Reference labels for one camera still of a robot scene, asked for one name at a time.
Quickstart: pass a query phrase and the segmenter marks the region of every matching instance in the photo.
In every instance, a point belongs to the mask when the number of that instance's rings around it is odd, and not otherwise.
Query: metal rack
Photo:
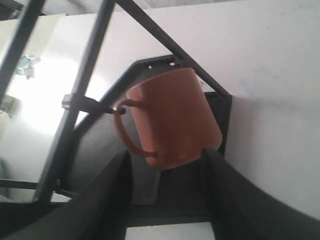
[[[22,16],[18,27],[0,68],[0,99],[3,98],[6,92],[15,67],[28,42],[44,3],[45,0],[31,0],[21,14]],[[0,183],[7,186],[16,186],[19,188],[25,187],[26,189],[33,189],[36,186],[34,194],[34,201],[36,202],[50,201],[53,192],[57,188],[58,176],[63,171],[64,162],[68,157],[68,149],[77,129],[81,128],[82,125],[85,125],[88,119],[97,115],[97,112],[112,114],[113,111],[110,108],[110,104],[112,103],[111,100],[118,97],[119,91],[120,93],[123,92],[128,84],[130,84],[130,80],[127,77],[121,77],[102,99],[102,103],[85,97],[85,93],[116,3],[119,4],[120,7],[131,15],[134,20],[143,26],[168,50],[170,50],[178,60],[183,60],[186,66],[193,68],[196,74],[203,81],[212,87],[220,97],[227,101],[229,105],[228,108],[230,109],[231,107],[232,96],[195,60],[193,60],[192,57],[189,56],[168,34],[166,34],[134,1],[104,0],[101,4],[99,13],[97,14],[71,94],[66,95],[62,101],[64,113],[56,131],[39,183],[35,185],[28,182],[24,184],[23,182],[17,181],[0,181]],[[77,129],[74,129],[79,111],[84,111],[89,114],[81,125],[78,126]],[[229,114],[227,114],[226,119],[227,133]]]

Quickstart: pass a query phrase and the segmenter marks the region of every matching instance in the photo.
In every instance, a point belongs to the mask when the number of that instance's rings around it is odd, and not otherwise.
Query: ceiling
[[[25,5],[29,0],[16,0]],[[230,2],[236,0],[134,0],[141,8],[164,8],[184,5],[197,5],[219,2]],[[43,13],[50,14],[91,14],[98,12],[102,0],[47,0]]]

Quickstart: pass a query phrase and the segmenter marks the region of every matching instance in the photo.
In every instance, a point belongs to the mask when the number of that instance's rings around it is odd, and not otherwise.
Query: mug
[[[126,93],[114,106],[116,131],[126,147],[158,170],[172,169],[201,157],[206,147],[215,150],[222,133],[192,68],[180,68],[149,78]],[[122,106],[132,116],[142,148],[128,135]]]

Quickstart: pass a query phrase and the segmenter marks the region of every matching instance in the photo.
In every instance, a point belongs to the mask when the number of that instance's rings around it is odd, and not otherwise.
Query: metal frame
[[[12,42],[1,63],[0,100],[3,99],[15,67],[28,42],[44,3],[45,0],[30,0],[22,12],[22,17],[12,38]],[[231,105],[232,96],[194,59],[192,59],[191,56],[189,56],[169,35],[167,35],[136,3],[133,2],[133,0],[104,0],[96,17],[96,21],[86,46],[71,95],[69,95],[69,104],[68,102],[66,103],[66,101],[64,101],[64,106],[67,107],[65,107],[60,125],[56,131],[39,183],[36,185],[33,198],[33,200],[36,202],[49,202],[53,192],[59,185],[59,181],[57,181],[57,179],[61,175],[63,167],[67,162],[68,149],[72,143],[73,136],[78,131],[75,129],[75,123],[80,109],[79,106],[76,106],[77,104],[74,104],[77,101],[72,102],[71,100],[74,98],[85,98],[85,93],[94,70],[94,66],[96,64],[106,30],[115,7],[115,3],[118,3],[128,14],[132,16],[133,19],[143,26],[160,43],[167,47],[167,49],[170,50],[177,57],[177,59],[183,59],[186,62],[186,67],[193,68],[196,74],[203,81],[212,87],[221,97],[226,98],[228,105]],[[121,78],[119,81],[117,81],[107,93],[109,100],[114,98],[112,91],[115,89],[121,89],[124,91],[125,85],[126,79]],[[90,120],[91,116],[96,116],[97,112],[100,112],[101,109],[99,109],[99,107],[97,108],[96,104],[93,104],[92,106],[90,106],[90,104],[88,105],[89,109],[91,107],[95,108],[95,110],[93,109],[92,111],[89,111],[87,108],[87,111],[90,113],[86,119]],[[102,112],[112,113],[111,110],[104,110]]]

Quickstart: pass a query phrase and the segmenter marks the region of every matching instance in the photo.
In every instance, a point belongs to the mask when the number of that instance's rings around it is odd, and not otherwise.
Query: orange mug
[[[159,170],[200,158],[206,147],[215,150],[222,133],[192,68],[180,68],[149,78],[126,93],[114,108],[114,125],[123,143]],[[121,120],[122,106],[132,116],[142,148],[129,137]]]

